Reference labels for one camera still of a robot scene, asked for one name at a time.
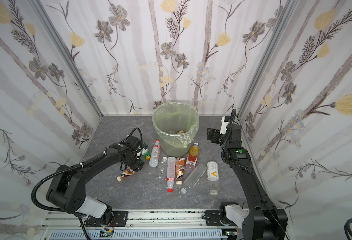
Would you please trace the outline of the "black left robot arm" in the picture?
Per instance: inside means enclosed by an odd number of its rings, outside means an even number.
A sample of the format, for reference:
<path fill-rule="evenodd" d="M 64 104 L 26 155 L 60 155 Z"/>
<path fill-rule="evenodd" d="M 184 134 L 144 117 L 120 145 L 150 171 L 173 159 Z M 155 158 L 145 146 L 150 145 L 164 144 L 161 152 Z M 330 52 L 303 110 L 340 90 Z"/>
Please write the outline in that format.
<path fill-rule="evenodd" d="M 132 138 L 126 143 L 115 143 L 96 157 L 80 163 L 78 168 L 70 170 L 68 166 L 57 169 L 64 173 L 53 177 L 46 200 L 58 207 L 58 211 L 69 214 L 82 214 L 101 219 L 106 215 L 108 205 L 86 195 L 86 184 L 117 163 L 124 163 L 134 171 L 140 171 L 144 162 L 137 156 L 142 152 L 143 143 Z"/>

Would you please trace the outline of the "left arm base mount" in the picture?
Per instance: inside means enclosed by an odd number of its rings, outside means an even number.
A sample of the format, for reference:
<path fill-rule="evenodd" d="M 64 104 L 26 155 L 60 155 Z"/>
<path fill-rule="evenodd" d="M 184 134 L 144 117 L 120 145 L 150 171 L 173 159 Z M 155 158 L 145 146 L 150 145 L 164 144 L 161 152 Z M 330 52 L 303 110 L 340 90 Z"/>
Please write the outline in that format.
<path fill-rule="evenodd" d="M 86 227 L 125 227 L 128 220 L 128 211 L 116 211 L 111 208 L 107 208 L 106 212 L 101 218 L 89 216 L 84 224 Z"/>

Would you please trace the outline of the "brown label coffee bottle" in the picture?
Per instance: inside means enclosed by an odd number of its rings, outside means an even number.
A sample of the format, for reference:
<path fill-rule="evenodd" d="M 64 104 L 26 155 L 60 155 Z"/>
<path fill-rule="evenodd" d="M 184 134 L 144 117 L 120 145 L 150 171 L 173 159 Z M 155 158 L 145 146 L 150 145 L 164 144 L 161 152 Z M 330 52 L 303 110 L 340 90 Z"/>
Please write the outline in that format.
<path fill-rule="evenodd" d="M 124 172 L 122 172 L 119 176 L 117 176 L 117 180 L 118 180 L 119 182 L 122 182 L 122 181 L 125 180 L 127 177 L 132 176 L 132 175 L 135 174 L 135 173 L 136 173 L 136 172 L 135 172 L 132 168 L 127 167 Z"/>

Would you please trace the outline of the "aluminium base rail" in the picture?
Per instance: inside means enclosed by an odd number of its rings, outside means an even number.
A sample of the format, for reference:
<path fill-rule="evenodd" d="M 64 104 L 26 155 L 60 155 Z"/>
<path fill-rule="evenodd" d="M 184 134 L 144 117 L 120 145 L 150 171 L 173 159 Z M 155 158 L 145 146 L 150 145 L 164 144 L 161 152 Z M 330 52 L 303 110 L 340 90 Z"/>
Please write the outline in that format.
<path fill-rule="evenodd" d="M 205 209 L 181 210 L 118 210 L 128 211 L 125 227 L 85 227 L 82 228 L 78 218 L 65 213 L 48 213 L 42 228 L 37 235 L 39 240 L 87 240 L 90 239 L 89 230 L 103 230 L 113 233 L 115 230 L 143 230 L 143 229 L 220 229 L 225 240 L 242 240 L 243 234 L 239 227 L 206 225 L 202 219 Z"/>

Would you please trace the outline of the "orange drink bottle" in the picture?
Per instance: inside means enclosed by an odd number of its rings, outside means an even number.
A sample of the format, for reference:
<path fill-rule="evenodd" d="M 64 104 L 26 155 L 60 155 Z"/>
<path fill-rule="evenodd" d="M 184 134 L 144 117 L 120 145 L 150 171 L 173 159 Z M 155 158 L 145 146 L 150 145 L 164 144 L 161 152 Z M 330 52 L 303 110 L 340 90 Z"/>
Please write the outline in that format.
<path fill-rule="evenodd" d="M 189 150 L 189 154 L 186 161 L 187 169 L 194 169 L 197 164 L 197 159 L 200 153 L 199 143 L 195 142 Z"/>

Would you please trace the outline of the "green lined waste bin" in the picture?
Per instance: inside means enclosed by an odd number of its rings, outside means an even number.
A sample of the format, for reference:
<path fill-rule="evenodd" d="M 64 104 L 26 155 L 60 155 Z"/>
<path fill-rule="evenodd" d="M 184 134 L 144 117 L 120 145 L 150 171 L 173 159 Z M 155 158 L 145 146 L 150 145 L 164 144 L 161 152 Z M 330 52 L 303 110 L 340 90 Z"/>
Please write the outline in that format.
<path fill-rule="evenodd" d="M 152 120 L 165 155 L 181 157 L 188 153 L 200 126 L 199 114 L 194 107 L 186 103 L 164 103 L 155 109 Z M 171 134 L 171 131 L 179 130 L 186 133 Z"/>

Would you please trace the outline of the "brown label milk tea bottle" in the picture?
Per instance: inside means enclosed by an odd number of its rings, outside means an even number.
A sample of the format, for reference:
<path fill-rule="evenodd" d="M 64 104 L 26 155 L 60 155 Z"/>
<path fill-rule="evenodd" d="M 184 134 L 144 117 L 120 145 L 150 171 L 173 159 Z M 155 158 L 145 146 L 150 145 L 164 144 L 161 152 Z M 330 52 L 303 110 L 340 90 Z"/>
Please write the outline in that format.
<path fill-rule="evenodd" d="M 184 157 L 179 157 L 176 160 L 176 184 L 182 185 L 183 177 L 186 170 L 186 159 Z"/>

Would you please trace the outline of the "white bottle red cap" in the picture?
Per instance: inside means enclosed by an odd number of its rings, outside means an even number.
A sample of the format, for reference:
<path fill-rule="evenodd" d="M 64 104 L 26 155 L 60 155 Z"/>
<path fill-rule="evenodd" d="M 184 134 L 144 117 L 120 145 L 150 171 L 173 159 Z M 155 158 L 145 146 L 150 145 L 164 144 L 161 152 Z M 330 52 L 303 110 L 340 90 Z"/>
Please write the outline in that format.
<path fill-rule="evenodd" d="M 151 158 L 149 161 L 149 165 L 155 168 L 159 163 L 161 148 L 160 148 L 160 140 L 156 140 L 154 147 L 152 148 Z"/>

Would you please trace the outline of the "large clear empty bottle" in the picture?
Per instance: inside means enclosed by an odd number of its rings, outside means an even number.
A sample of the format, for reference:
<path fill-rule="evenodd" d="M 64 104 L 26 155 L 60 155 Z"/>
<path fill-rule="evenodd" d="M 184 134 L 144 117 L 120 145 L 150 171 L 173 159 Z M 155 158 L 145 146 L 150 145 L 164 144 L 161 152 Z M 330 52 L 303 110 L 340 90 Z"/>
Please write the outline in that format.
<path fill-rule="evenodd" d="M 181 189 L 181 193 L 185 195 L 188 191 L 190 191 L 197 184 L 197 182 L 200 180 L 200 178 L 206 171 L 206 165 L 198 164 L 185 180 L 183 188 Z"/>

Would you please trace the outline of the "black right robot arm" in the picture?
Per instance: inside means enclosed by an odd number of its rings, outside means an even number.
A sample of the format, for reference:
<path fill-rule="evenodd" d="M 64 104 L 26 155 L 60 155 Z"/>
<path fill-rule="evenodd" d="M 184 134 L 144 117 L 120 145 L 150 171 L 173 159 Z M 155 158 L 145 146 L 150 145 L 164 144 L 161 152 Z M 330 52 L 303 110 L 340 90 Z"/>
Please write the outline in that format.
<path fill-rule="evenodd" d="M 220 130 L 207 129 L 207 140 L 221 146 L 221 158 L 238 177 L 249 208 L 245 211 L 235 202 L 224 202 L 219 208 L 219 220 L 223 225 L 239 227 L 245 240 L 283 240 L 287 214 L 275 206 L 261 185 L 251 156 L 242 147 L 241 133 L 239 125 L 227 126 L 224 134 Z"/>

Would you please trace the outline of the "white label yellow V bottle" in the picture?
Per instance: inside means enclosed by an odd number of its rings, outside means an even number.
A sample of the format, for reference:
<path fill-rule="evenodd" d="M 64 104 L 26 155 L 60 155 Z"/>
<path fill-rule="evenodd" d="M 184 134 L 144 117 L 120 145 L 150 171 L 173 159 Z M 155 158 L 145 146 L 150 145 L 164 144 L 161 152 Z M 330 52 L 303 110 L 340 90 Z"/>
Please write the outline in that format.
<path fill-rule="evenodd" d="M 210 194 L 213 196 L 218 195 L 219 169 L 217 162 L 211 161 L 207 163 L 207 180 Z"/>

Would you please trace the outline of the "green plastic bottle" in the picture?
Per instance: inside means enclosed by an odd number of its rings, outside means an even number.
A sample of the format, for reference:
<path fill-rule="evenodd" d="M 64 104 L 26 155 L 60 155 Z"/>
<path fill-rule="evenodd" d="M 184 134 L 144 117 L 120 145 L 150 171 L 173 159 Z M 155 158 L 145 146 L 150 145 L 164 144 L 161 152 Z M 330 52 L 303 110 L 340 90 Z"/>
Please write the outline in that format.
<path fill-rule="evenodd" d="M 141 158 L 142 158 L 143 160 L 149 161 L 149 160 L 151 159 L 150 153 L 151 153 L 151 152 L 150 152 L 150 148 L 148 147 L 147 144 L 144 144 L 143 149 L 142 149 L 142 156 L 141 156 Z"/>

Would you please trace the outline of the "clear bottle red label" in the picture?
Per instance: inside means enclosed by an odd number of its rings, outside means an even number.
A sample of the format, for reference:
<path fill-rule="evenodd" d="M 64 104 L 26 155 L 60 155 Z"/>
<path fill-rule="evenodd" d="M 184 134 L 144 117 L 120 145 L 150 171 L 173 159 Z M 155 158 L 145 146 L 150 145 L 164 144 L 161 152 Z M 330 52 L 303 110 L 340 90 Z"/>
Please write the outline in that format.
<path fill-rule="evenodd" d="M 169 193 L 173 192 L 175 176 L 176 176 L 176 158 L 169 157 L 167 162 L 167 191 Z"/>

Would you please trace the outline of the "small clear bottle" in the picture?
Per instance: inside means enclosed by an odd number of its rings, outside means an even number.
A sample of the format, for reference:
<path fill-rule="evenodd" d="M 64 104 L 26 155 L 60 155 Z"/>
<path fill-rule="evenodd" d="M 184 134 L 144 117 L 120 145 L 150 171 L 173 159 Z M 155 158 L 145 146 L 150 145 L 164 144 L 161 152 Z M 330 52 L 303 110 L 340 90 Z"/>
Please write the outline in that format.
<path fill-rule="evenodd" d="M 167 157 L 163 157 L 162 160 L 158 164 L 157 180 L 159 180 L 159 181 L 162 181 L 162 180 L 165 179 L 166 172 L 167 172 L 167 166 L 168 166 L 167 162 L 168 162 L 168 158 Z"/>

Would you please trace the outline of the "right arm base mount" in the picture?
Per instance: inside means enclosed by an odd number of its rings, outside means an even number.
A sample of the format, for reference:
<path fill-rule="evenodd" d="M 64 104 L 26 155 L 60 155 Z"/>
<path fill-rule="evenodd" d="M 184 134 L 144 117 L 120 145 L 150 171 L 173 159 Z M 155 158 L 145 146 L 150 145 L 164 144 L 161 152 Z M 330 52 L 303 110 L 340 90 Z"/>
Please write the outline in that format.
<path fill-rule="evenodd" d="M 218 210 L 207 210 L 202 216 L 206 225 L 213 226 L 235 226 L 242 228 L 243 221 L 249 212 L 244 210 L 237 202 L 223 202 Z"/>

